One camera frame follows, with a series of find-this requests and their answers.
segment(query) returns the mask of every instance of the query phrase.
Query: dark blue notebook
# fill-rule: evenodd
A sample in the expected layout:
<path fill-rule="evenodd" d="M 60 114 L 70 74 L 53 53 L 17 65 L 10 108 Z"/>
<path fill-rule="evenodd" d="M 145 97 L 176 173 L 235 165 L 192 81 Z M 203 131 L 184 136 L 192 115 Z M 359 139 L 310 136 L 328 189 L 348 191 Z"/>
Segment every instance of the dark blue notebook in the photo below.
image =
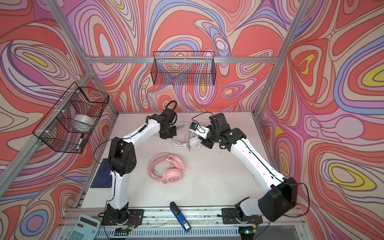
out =
<path fill-rule="evenodd" d="M 107 159 L 104 158 L 101 166 L 97 170 L 96 176 L 92 181 L 92 188 L 110 188 L 112 187 L 111 170 L 108 167 Z"/>

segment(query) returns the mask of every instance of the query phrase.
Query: black wire basket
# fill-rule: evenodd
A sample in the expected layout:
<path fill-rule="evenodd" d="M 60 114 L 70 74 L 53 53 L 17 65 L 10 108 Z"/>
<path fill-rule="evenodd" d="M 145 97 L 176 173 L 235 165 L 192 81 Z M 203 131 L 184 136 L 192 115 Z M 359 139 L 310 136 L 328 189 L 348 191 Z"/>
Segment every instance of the black wire basket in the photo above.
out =
<path fill-rule="evenodd" d="M 53 121 L 45 129 L 36 131 L 48 112 L 33 134 L 55 152 L 82 153 L 108 102 L 107 93 L 77 86 L 64 107 L 54 110 L 58 114 Z"/>
<path fill-rule="evenodd" d="M 155 51 L 151 76 L 154 85 L 214 86 L 213 51 Z"/>

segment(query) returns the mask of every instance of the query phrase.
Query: calculator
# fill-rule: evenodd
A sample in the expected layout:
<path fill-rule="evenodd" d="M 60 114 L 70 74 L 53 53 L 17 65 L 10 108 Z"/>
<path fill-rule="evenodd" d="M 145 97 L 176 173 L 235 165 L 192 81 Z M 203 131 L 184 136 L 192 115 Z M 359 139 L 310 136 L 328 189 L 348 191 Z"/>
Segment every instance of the calculator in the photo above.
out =
<path fill-rule="evenodd" d="M 69 240 L 93 240 L 99 230 L 100 222 L 86 215 L 80 215 Z"/>

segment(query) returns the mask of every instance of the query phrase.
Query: white table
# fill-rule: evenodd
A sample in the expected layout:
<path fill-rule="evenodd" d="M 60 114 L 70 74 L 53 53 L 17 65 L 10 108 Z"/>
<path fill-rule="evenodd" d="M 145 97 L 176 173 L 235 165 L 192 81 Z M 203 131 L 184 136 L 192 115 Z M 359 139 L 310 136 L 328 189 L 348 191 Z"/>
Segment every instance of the white table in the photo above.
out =
<path fill-rule="evenodd" d="M 252 146 L 268 161 L 251 113 L 224 114 L 231 128 L 240 128 Z M 112 129 L 111 138 L 128 135 L 144 124 L 147 115 L 152 114 L 120 114 Z M 191 118 L 196 115 L 197 113 L 178 113 L 177 123 L 190 123 Z M 202 126 L 207 126 L 209 116 L 210 114 L 206 113 L 197 117 L 197 120 Z M 186 127 L 180 129 L 177 132 L 178 136 L 174 139 L 184 142 L 184 136 L 187 133 Z M 108 157 L 109 145 L 110 142 L 108 142 L 102 158 Z M 157 133 L 142 145 L 135 147 L 135 152 L 137 165 L 130 173 L 127 186 L 129 207 L 166 207 L 172 201 L 176 202 L 178 206 L 234 205 L 248 196 L 261 197 L 260 185 L 248 169 L 232 153 L 220 149 L 217 143 L 212 149 L 201 146 L 200 150 L 192 148 L 189 153 L 187 149 L 174 146 L 170 139 L 160 139 Z M 161 152 L 173 153 L 184 161 L 186 172 L 183 172 L 180 182 L 161 184 L 149 178 L 148 163 L 152 157 Z M 163 170 L 161 170 L 160 164 L 158 167 L 160 168 L 158 172 L 162 174 L 164 166 Z M 104 207 L 106 200 L 109 200 L 110 197 L 110 188 L 89 188 L 81 207 Z"/>

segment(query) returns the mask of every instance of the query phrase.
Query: psychedelic patterned wall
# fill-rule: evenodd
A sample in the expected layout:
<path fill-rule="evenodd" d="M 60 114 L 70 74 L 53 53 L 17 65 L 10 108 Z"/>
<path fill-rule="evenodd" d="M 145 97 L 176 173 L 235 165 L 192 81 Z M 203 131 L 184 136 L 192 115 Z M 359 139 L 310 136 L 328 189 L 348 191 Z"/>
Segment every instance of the psychedelic patterned wall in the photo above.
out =
<path fill-rule="evenodd" d="M 215 86 L 153 85 L 151 64 L 94 64 L 120 112 L 162 111 L 171 100 L 177 111 L 252 111 L 272 64 L 231 63 Z"/>
<path fill-rule="evenodd" d="M 43 0 L 5 2 L 0 1 L 1 171 L 67 87 L 84 74 Z M 93 163 L 92 151 L 112 119 L 107 109 L 82 154 L 40 146 L 0 198 L 0 240 L 49 238 L 76 201 Z"/>
<path fill-rule="evenodd" d="M 315 239 L 384 239 L 383 59 L 383 1 L 315 0 L 258 111 Z"/>
<path fill-rule="evenodd" d="M 91 56 L 152 56 L 153 51 L 212 50 L 216 56 L 276 56 L 295 1 L 64 2 L 62 10 Z M 271 69 L 218 64 L 216 86 L 153 86 L 151 64 L 96 64 L 118 111 L 250 111 Z"/>

